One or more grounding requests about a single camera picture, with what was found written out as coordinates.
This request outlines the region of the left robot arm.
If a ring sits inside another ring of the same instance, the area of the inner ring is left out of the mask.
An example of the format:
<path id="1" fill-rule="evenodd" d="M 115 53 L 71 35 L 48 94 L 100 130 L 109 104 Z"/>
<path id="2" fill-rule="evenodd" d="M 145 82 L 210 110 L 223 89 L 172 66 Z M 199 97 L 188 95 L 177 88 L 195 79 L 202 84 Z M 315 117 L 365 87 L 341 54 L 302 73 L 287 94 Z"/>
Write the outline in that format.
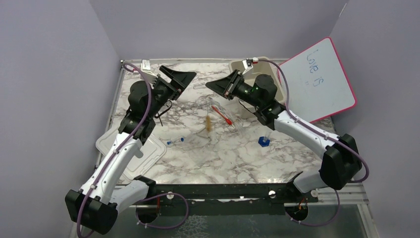
<path id="1" fill-rule="evenodd" d="M 76 223 L 77 236 L 82 238 L 82 228 L 102 235 L 108 233 L 115 224 L 118 213 L 133 203 L 151 203 L 156 191 L 153 181 L 136 178 L 129 185 L 115 191 L 118 180 L 135 154 L 141 151 L 156 126 L 159 111 L 169 101 L 177 100 L 196 77 L 193 71 L 176 71 L 166 66 L 159 70 L 169 78 L 159 75 L 148 76 L 134 64 L 123 62 L 122 67 L 129 72 L 137 71 L 142 80 L 130 87 L 129 107 L 118 128 L 118 133 L 110 151 L 95 172 L 78 191 L 70 190 L 65 196 L 65 204 L 70 218 Z"/>

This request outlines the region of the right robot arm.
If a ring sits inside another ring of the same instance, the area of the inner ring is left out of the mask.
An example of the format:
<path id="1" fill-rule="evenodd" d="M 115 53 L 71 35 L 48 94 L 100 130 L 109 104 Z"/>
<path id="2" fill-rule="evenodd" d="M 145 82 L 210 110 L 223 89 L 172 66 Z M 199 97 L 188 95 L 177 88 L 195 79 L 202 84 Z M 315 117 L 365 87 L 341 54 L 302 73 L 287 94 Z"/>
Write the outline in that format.
<path id="1" fill-rule="evenodd" d="M 288 111 L 276 100 L 277 87 L 270 75 L 260 74 L 249 85 L 235 70 L 225 78 L 206 83 L 206 87 L 228 100 L 237 97 L 250 104 L 262 125 L 294 138 L 322 159 L 319 170 L 301 172 L 288 182 L 289 200 L 297 202 L 317 188 L 340 190 L 361 170 L 355 139 L 348 134 L 327 133 Z"/>

